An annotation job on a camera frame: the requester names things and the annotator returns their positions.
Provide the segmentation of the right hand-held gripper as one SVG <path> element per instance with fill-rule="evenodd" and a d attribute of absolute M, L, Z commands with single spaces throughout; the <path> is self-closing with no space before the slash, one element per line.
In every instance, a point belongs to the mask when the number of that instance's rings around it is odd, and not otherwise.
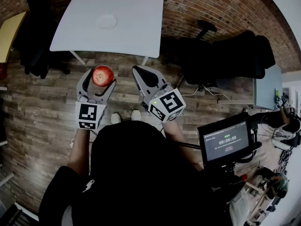
<path fill-rule="evenodd" d="M 178 89 L 166 83 L 163 74 L 145 65 L 135 65 L 132 74 L 136 85 L 143 95 L 146 110 L 161 123 L 174 120 L 186 107 Z"/>

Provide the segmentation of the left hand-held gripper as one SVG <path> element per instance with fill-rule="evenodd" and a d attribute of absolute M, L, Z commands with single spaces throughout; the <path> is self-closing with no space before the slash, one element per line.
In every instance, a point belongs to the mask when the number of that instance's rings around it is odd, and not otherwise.
<path fill-rule="evenodd" d="M 102 94 L 95 94 L 95 99 L 88 99 L 87 89 L 93 71 L 93 69 L 86 71 L 76 86 L 77 98 L 79 98 L 79 101 L 76 102 L 76 124 L 78 129 L 98 130 L 107 107 L 107 101 L 116 86 L 116 79 L 114 79 Z"/>

